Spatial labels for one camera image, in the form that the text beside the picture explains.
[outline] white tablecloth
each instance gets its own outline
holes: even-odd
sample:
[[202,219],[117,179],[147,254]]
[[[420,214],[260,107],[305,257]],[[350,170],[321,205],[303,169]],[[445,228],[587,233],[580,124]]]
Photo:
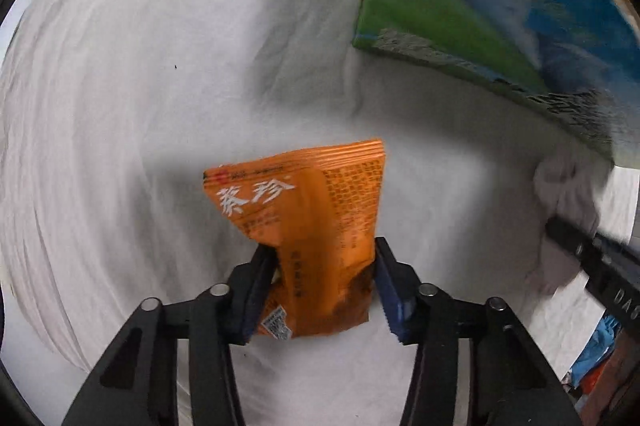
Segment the white tablecloth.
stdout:
[[[382,137],[378,233],[398,259],[454,297],[504,296],[567,370],[602,309],[582,278],[536,293],[531,179],[558,146],[593,154],[477,86],[354,51],[358,3],[33,1],[0,77],[0,249],[47,344],[89,370],[140,300],[190,299],[249,259],[205,168]],[[603,230],[630,235],[637,193],[614,170]],[[414,351],[378,304],[337,336],[256,338],[233,350],[245,418],[396,424]]]

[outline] qr code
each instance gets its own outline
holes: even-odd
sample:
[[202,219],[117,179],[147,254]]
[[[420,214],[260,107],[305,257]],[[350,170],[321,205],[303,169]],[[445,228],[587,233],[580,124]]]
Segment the qr code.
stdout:
[[264,320],[262,320],[262,326],[267,329],[267,332],[271,334],[277,340],[290,340],[291,329],[287,327],[285,318],[287,312],[279,305],[273,312],[271,312]]

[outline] silver screw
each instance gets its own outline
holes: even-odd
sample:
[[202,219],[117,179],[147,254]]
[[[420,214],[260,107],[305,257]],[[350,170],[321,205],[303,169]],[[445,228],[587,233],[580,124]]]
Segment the silver screw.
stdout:
[[418,292],[423,296],[435,296],[438,288],[433,283],[421,283]]
[[217,283],[209,289],[212,296],[224,296],[230,291],[230,287],[226,283]]
[[507,308],[507,302],[497,296],[489,298],[489,307],[495,311],[504,311]]
[[160,300],[158,298],[147,298],[142,300],[140,304],[140,308],[143,311],[152,311],[153,309],[157,309],[160,305]]

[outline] blue gripper pad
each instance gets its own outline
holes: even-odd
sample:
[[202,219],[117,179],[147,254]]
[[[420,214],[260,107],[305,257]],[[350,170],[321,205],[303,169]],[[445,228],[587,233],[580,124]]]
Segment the blue gripper pad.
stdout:
[[376,238],[374,279],[389,330],[404,343],[408,339],[405,323],[414,314],[420,279],[410,265],[396,261],[383,237]]

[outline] orange packet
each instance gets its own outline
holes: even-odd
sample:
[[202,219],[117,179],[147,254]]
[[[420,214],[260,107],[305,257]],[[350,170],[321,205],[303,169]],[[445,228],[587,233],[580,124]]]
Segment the orange packet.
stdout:
[[258,332],[333,334],[366,322],[385,151],[379,139],[290,151],[204,173],[204,190],[246,236],[276,248]]

